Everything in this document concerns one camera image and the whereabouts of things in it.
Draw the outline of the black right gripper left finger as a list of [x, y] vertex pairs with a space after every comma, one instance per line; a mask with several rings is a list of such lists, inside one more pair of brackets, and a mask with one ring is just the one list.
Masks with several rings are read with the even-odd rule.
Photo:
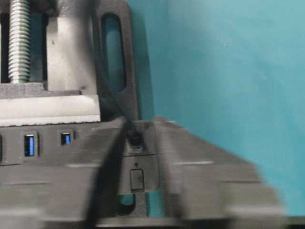
[[3, 229], [92, 229], [117, 214], [126, 121], [106, 159], [93, 170], [58, 168], [50, 182], [0, 182]]

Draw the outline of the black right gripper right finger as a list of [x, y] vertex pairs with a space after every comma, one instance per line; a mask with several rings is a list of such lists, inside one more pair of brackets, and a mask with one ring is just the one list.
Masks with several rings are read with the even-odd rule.
[[278, 191], [249, 161], [195, 136], [174, 121], [153, 122], [164, 213], [186, 229], [302, 229]]

